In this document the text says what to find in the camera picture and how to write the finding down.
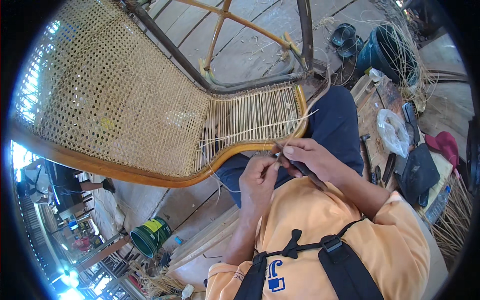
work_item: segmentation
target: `hammer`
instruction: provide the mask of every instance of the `hammer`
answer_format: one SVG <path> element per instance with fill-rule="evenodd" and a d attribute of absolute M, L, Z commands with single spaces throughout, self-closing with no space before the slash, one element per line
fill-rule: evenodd
<path fill-rule="evenodd" d="M 367 133 L 366 135 L 362 135 L 360 137 L 360 141 L 362 141 L 363 144 L 365 145 L 365 151 L 367 152 L 370 182 L 377 185 L 377 178 L 375 177 L 375 173 L 373 172 L 372 158 L 370 157 L 370 152 L 368 152 L 367 139 L 369 138 L 370 138 L 370 134 Z"/>

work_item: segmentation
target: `blue logo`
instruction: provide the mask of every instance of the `blue logo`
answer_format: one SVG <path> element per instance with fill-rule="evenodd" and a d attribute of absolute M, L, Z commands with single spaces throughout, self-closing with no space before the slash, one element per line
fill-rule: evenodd
<path fill-rule="evenodd" d="M 278 274 L 275 272 L 275 266 L 281 266 L 282 264 L 283 262 L 277 259 L 268 265 L 268 288 L 272 293 L 285 289 L 285 279 L 283 277 L 278 278 Z"/>

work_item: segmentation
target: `green bucket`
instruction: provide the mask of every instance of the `green bucket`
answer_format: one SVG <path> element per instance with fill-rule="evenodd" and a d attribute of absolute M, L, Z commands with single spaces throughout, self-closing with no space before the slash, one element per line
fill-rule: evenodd
<path fill-rule="evenodd" d="M 170 227 L 164 219 L 154 217 L 143 225 L 135 227 L 130 237 L 135 247 L 146 257 L 152 258 L 158 249 L 172 235 Z"/>

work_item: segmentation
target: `plastic buckle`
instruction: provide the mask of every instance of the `plastic buckle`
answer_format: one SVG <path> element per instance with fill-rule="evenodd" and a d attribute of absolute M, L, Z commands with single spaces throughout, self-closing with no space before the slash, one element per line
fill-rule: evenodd
<path fill-rule="evenodd" d="M 335 235 L 328 236 L 328 238 L 325 239 L 325 241 L 320 241 L 320 244 L 322 248 L 325 249 L 325 251 L 332 252 L 333 250 L 335 250 L 336 248 L 342 245 L 342 241 L 335 234 Z"/>

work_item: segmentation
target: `white shirt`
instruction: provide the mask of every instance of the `white shirt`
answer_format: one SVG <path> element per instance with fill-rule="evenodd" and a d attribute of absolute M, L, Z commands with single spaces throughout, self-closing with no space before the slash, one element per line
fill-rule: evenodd
<path fill-rule="evenodd" d="M 42 193 L 48 194 L 48 187 L 50 186 L 50 180 L 48 179 L 48 175 L 45 173 L 45 167 L 36 168 L 35 170 L 25 170 L 25 175 L 31 179 L 33 183 L 35 183 L 36 177 L 38 172 L 40 172 L 40 176 L 38 176 L 38 181 L 36 182 L 36 189 Z M 29 184 L 29 189 L 35 188 L 35 185 Z M 37 203 L 43 195 L 39 192 L 35 192 L 34 194 L 30 195 L 30 199 L 32 199 L 33 203 Z"/>

